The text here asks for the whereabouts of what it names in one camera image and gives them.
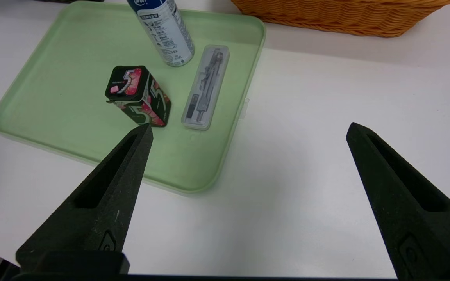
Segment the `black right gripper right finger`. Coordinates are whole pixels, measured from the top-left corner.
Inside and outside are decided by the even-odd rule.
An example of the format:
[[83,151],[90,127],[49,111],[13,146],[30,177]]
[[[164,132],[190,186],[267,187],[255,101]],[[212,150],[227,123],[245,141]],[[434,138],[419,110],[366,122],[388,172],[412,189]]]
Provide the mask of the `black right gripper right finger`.
[[450,279],[450,199],[373,130],[346,141],[398,279]]

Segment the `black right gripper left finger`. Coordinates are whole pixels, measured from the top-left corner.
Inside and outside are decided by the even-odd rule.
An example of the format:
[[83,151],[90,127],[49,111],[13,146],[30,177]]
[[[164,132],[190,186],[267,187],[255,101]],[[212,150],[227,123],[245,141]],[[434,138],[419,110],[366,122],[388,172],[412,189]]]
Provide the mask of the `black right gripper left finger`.
[[153,141],[131,130],[16,251],[24,272],[56,251],[122,251]]

